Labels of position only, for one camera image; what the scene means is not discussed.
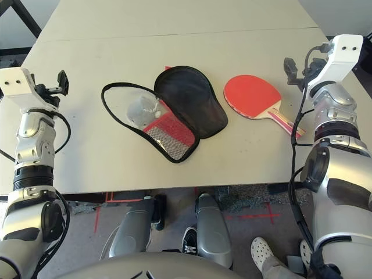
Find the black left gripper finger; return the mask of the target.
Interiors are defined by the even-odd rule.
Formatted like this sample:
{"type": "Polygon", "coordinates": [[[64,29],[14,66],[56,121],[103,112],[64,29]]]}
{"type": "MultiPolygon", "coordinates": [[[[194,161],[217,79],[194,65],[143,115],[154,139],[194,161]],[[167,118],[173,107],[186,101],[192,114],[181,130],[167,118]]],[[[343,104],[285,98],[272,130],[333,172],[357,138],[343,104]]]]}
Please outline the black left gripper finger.
{"type": "Polygon", "coordinates": [[[59,72],[57,81],[60,87],[60,93],[62,95],[67,95],[69,91],[69,81],[64,70],[59,72]]]}

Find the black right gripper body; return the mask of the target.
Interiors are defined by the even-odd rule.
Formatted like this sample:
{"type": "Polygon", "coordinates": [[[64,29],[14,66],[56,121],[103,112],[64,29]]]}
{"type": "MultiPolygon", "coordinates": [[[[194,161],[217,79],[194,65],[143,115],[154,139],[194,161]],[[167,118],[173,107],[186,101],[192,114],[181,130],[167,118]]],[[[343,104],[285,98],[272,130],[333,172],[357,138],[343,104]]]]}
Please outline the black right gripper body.
{"type": "Polygon", "coordinates": [[[305,84],[305,80],[309,82],[316,78],[322,71],[326,63],[327,61],[322,58],[313,58],[311,62],[309,62],[308,59],[305,59],[305,67],[302,72],[303,84],[305,84]]]}

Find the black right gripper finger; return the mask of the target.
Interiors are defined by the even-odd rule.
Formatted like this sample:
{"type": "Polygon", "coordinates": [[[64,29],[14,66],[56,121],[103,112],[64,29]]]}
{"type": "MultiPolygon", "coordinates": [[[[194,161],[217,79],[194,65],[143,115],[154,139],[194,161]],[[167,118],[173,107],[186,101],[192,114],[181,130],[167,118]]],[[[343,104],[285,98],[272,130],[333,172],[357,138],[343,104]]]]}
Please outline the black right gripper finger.
{"type": "Polygon", "coordinates": [[[287,84],[288,85],[297,85],[297,72],[298,69],[296,67],[296,63],[292,58],[285,58],[284,59],[284,71],[287,75],[287,84]]]}

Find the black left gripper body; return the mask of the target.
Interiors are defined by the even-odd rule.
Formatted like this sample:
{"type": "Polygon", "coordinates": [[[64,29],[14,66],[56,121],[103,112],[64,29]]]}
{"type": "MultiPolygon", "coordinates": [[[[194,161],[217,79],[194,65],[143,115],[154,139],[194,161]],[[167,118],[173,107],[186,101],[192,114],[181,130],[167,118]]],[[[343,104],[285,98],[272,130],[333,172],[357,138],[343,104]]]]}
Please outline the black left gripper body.
{"type": "Polygon", "coordinates": [[[62,92],[62,88],[52,87],[46,88],[44,84],[38,84],[34,87],[36,93],[45,101],[45,102],[60,102],[60,98],[55,96],[62,92]]]}

